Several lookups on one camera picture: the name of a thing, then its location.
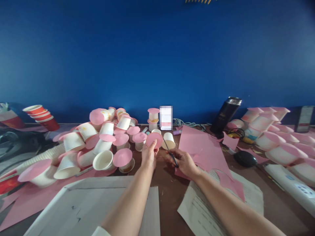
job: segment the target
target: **pink paper sheet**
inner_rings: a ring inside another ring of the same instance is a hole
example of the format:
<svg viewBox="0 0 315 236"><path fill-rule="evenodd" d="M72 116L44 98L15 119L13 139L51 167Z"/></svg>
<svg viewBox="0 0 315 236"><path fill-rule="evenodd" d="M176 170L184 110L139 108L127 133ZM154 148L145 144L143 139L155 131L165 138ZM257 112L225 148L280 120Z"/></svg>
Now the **pink paper sheet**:
<svg viewBox="0 0 315 236"><path fill-rule="evenodd" d="M114 173L115 168L111 171L96 171L91 170L79 177L71 177L69 179L57 180L54 184L47 188L38 188L37 186L29 183L24 186L22 194L16 199L10 212L0 226L0 231L26 219L27 217L45 209L50 201L56 196L62 187L67 184L76 182L78 180L90 177L104 177Z"/></svg>
<svg viewBox="0 0 315 236"><path fill-rule="evenodd" d="M211 135L188 126L183 126L179 149L188 152L194 162L200 163L205 171L208 172L212 169L217 169L225 173L231 180L230 182L226 181L226 185L229 189L232 190L239 188L239 184L234 182L234 178L232 177L230 169L226 163L218 140L213 138ZM236 193L241 198L244 193L240 192L243 192L243 188Z"/></svg>
<svg viewBox="0 0 315 236"><path fill-rule="evenodd" d="M224 139L223 139L223 144L227 145L229 148L231 148L233 151L235 151L237 144L239 143L240 139L234 139L228 136L225 132L224 134Z"/></svg>
<svg viewBox="0 0 315 236"><path fill-rule="evenodd" d="M246 151L246 152L249 152L250 154L252 154L256 158L258 164L261 164L261 163L264 163L266 161L269 161L268 158L261 157L260 155L257 155L256 153L254 153L254 151L252 149L243 149L243 148L240 148L240 147L237 147L237 148L242 150L242 151Z"/></svg>

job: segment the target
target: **blue wall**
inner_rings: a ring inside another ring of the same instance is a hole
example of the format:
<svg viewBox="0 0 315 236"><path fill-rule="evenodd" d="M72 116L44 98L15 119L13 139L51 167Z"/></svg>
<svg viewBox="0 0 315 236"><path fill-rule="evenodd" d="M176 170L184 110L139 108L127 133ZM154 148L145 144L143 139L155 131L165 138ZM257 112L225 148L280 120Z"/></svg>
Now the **blue wall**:
<svg viewBox="0 0 315 236"><path fill-rule="evenodd" d="M228 96L243 99L236 116L315 101L311 0L2 0L0 46L0 100L61 123L108 106L204 123Z"/></svg>

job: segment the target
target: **black thermos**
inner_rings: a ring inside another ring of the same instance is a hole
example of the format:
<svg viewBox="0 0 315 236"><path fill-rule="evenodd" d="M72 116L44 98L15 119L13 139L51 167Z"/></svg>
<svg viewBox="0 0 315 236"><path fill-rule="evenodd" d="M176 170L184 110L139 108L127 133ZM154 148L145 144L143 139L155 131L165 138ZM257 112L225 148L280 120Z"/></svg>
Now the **black thermos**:
<svg viewBox="0 0 315 236"><path fill-rule="evenodd" d="M215 135L221 135L227 123L235 114L236 110L242 103L242 99L237 97L229 97L221 107L221 110L217 114L216 119L212 123L210 131Z"/></svg>

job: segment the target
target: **computer mouse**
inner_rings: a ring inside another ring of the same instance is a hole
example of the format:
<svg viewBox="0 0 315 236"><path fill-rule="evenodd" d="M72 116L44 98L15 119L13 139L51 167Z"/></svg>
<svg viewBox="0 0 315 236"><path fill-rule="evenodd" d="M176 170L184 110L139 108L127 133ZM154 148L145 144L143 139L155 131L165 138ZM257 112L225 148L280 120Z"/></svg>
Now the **computer mouse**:
<svg viewBox="0 0 315 236"><path fill-rule="evenodd" d="M239 151L234 154L234 159L243 167L253 167L258 164L256 158L246 151Z"/></svg>

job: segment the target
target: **white sleeve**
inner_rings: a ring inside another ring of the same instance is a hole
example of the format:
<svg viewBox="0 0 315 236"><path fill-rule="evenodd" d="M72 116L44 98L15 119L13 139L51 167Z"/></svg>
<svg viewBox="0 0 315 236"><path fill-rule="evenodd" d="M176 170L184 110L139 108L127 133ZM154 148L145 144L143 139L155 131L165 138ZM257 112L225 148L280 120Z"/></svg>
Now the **white sleeve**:
<svg viewBox="0 0 315 236"><path fill-rule="evenodd" d="M106 230L98 226L92 236L111 236Z"/></svg>

